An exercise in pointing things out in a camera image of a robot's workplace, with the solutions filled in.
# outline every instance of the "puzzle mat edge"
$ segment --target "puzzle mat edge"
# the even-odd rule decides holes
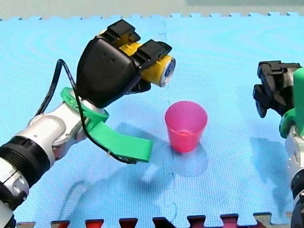
[[[168,15],[167,17],[252,17],[252,16],[302,16],[300,15],[298,12],[287,12],[287,13],[281,13],[281,12],[268,12],[267,14],[261,14],[261,13],[257,13],[257,12],[251,12],[248,13],[247,15],[242,15],[241,13],[237,13],[237,12],[232,12],[230,14],[226,15],[222,15],[220,13],[210,13],[209,15],[202,15],[201,13],[191,13],[189,15],[184,15],[182,13],[172,13],[170,15]],[[62,20],[69,20],[69,19],[91,19],[91,18],[99,18],[99,19],[107,19],[107,18],[145,18],[142,15],[137,15],[137,14],[133,14],[130,15],[129,17],[123,17],[121,15],[112,15],[110,17],[103,17],[102,15],[95,15],[95,16],[90,16],[89,18],[86,17],[82,17],[82,16],[73,16],[73,17],[69,17],[67,19],[63,18],[63,17],[57,17],[57,16],[52,16],[49,18],[44,19],[41,16],[31,16],[29,17],[29,19],[23,19],[22,17],[10,17],[9,19],[2,19],[0,16],[0,21],[16,21],[16,20],[52,20],[52,19],[62,19]],[[148,18],[152,18],[152,17],[161,17],[161,18],[167,18],[166,16],[161,16],[161,15],[151,15]]]

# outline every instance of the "blue foam mat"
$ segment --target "blue foam mat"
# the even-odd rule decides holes
[[[136,227],[153,227],[166,217],[178,228],[187,216],[205,215],[207,227],[222,226],[221,215],[238,214],[238,224],[255,225],[254,213],[272,213],[272,223],[288,223],[292,195],[287,155],[278,132],[279,116],[257,115],[252,98],[259,83],[257,64],[264,60],[302,61],[304,18],[250,14],[250,17],[126,18],[142,42],[150,38],[173,47],[174,78],[166,88],[129,95],[107,108],[112,128],[154,140],[149,164],[127,166],[107,157],[88,140],[71,148],[30,192],[15,214],[18,221],[48,227],[53,220],[104,219],[104,227],[122,218],[138,218]],[[75,74],[79,57],[97,32],[119,19],[0,22],[0,143],[23,129],[48,90],[56,60]],[[62,74],[48,110],[60,103],[69,86]],[[187,157],[172,153],[164,126],[170,104],[192,100],[209,114],[201,146]]]

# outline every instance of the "black cable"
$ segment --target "black cable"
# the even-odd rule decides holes
[[[89,132],[87,131],[86,129],[86,125],[85,125],[85,117],[84,117],[84,114],[83,114],[83,109],[81,107],[81,103],[80,103],[80,100],[79,100],[79,95],[78,95],[78,92],[77,92],[77,89],[76,89],[76,84],[75,84],[75,81],[72,77],[72,74],[69,70],[69,68],[67,67],[67,64],[65,63],[64,60],[62,59],[59,59],[57,61],[57,64],[56,64],[56,67],[55,67],[55,71],[54,71],[54,76],[53,76],[53,80],[52,80],[52,83],[51,83],[51,86],[48,90],[48,93],[43,101],[43,103],[41,104],[40,108],[38,109],[36,115],[38,114],[42,114],[45,109],[47,108],[49,102],[51,101],[53,95],[54,95],[54,92],[55,92],[55,89],[56,89],[56,86],[58,84],[58,81],[59,81],[59,77],[60,77],[60,73],[61,73],[61,69],[62,69],[62,66],[64,67],[65,71],[66,71],[66,74],[67,74],[67,77],[71,83],[71,86],[72,86],[72,89],[74,91],[74,94],[75,94],[75,99],[76,99],[76,102],[77,102],[77,107],[79,109],[79,114],[80,114],[80,119],[81,119],[81,125],[82,125],[82,128],[84,129],[84,132],[85,132],[85,135],[87,136],[87,138],[93,142],[96,146],[98,146],[99,148],[101,148],[102,150],[106,151],[108,154],[110,154],[113,158],[115,158],[116,160],[120,161],[120,162],[123,162],[123,163],[126,163],[126,164],[135,164],[135,162],[131,162],[131,161],[128,161],[128,160],[124,160],[124,159],[121,159],[119,158],[118,156],[116,156],[115,154],[113,154],[111,151],[109,151],[107,148],[105,148],[103,145],[100,145],[98,142],[95,141],[95,139],[93,139],[91,137],[91,135],[89,134]]]

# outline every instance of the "plastic cup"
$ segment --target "plastic cup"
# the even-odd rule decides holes
[[[171,147],[177,152],[186,153],[197,147],[208,116],[199,104],[180,101],[169,107],[165,122]]]

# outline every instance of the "green plastic part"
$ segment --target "green plastic part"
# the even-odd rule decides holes
[[[294,72],[294,108],[286,112],[280,123],[281,137],[287,138],[292,125],[296,125],[298,134],[304,136],[304,68]]]
[[[286,112],[281,119],[279,131],[281,134],[281,137],[286,139],[288,137],[290,128],[292,125],[295,125],[295,109],[290,109],[288,112]]]
[[[100,122],[90,134],[120,158],[140,162],[148,162],[150,159],[153,147],[150,140],[119,134],[103,122]]]
[[[60,93],[61,98],[75,111],[79,112],[78,104],[76,102],[75,97],[71,94],[71,91],[71,88],[65,87]],[[84,116],[89,119],[86,125],[86,129],[88,132],[90,132],[97,124],[99,124],[100,122],[106,122],[106,120],[109,118],[109,113],[106,110],[104,111],[104,114],[102,114],[85,107],[83,104],[81,104],[81,107]]]
[[[298,134],[304,135],[304,68],[294,72],[294,108]]]
[[[79,112],[75,97],[71,88],[64,88],[60,95],[75,111]],[[146,139],[122,135],[108,127],[105,122],[109,117],[107,111],[104,114],[95,112],[81,104],[83,114],[89,119],[86,124],[88,133],[100,145],[103,145],[116,156],[133,162],[149,162],[153,142]]]

